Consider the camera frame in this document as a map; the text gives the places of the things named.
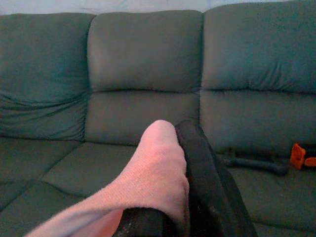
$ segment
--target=white wall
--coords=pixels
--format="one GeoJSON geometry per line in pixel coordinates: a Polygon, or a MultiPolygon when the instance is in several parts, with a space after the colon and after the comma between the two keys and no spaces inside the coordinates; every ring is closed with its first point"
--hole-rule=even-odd
{"type": "Polygon", "coordinates": [[[0,15],[55,12],[150,12],[194,9],[206,11],[216,6],[239,2],[287,0],[0,0],[0,15]]]}

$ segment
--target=pink sock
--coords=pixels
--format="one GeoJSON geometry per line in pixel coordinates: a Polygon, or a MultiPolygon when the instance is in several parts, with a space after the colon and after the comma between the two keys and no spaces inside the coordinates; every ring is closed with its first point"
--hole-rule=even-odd
{"type": "Polygon", "coordinates": [[[87,199],[56,214],[26,237],[112,236],[124,209],[160,210],[176,224],[180,236],[189,235],[189,183],[184,152],[175,128],[158,120],[144,132],[121,174],[87,199]]]}

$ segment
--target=couch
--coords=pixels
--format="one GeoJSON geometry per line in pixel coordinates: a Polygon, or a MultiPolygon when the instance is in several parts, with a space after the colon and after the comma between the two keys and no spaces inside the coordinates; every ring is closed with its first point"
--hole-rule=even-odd
{"type": "MultiPolygon", "coordinates": [[[[0,236],[106,186],[157,119],[198,122],[219,155],[289,163],[316,143],[315,9],[0,16],[0,236]]],[[[314,169],[230,172],[258,236],[316,236],[314,169]]]]}

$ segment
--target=black fabric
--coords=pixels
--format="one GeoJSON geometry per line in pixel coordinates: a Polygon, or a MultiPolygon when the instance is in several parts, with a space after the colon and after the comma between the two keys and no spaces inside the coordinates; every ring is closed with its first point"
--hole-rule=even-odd
{"type": "Polygon", "coordinates": [[[185,121],[176,125],[176,132],[187,161],[190,236],[257,236],[234,179],[202,129],[185,121]]]}
{"type": "Polygon", "coordinates": [[[175,224],[163,212],[152,208],[131,208],[123,212],[113,237],[177,236],[175,224]]]}

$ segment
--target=back cushion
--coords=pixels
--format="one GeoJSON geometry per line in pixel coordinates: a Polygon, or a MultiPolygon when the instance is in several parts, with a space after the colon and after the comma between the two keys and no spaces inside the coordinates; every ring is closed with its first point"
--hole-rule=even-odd
{"type": "Polygon", "coordinates": [[[316,143],[316,2],[205,13],[200,122],[217,152],[316,143]]]}
{"type": "Polygon", "coordinates": [[[89,14],[0,16],[0,135],[83,139],[89,14]]]}
{"type": "Polygon", "coordinates": [[[156,119],[198,120],[202,14],[107,13],[91,23],[87,141],[136,145],[156,119]]]}

